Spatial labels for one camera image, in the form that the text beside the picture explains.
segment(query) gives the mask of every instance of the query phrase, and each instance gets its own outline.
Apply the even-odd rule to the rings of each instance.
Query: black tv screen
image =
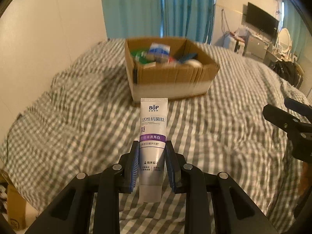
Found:
[[[278,20],[252,3],[248,3],[246,23],[249,23],[271,37],[275,37]]]

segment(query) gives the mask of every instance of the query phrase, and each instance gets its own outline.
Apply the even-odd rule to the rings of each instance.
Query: blue curtain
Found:
[[[305,37],[309,34],[305,23],[290,0],[284,2],[283,28],[287,28],[292,39],[291,53],[297,57],[305,47]]]
[[[159,36],[160,0],[102,0],[108,38]]]
[[[214,0],[164,0],[164,35],[211,41]]]

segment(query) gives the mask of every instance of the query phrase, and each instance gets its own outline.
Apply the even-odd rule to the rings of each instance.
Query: bed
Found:
[[[308,100],[264,64],[198,45],[221,68],[206,95],[168,103],[167,139],[202,171],[228,172],[282,232],[293,221],[302,164],[291,156],[286,133],[261,112],[269,103],[307,122],[285,108],[284,98]],[[138,136],[124,40],[109,40],[55,75],[50,90],[8,131],[0,158],[20,194],[41,212],[77,173],[102,172]],[[121,233],[183,233],[185,195],[171,193],[166,175],[162,193],[156,204],[139,204],[137,187],[120,195]]]

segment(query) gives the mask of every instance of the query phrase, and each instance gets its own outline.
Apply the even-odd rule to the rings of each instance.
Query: purple label band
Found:
[[[160,141],[166,142],[166,137],[162,134],[143,134],[140,136],[140,142],[144,141]]]

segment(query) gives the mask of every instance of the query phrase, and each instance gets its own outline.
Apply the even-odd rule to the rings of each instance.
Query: bop logo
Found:
[[[158,112],[159,106],[158,105],[150,105],[149,106],[149,112]]]

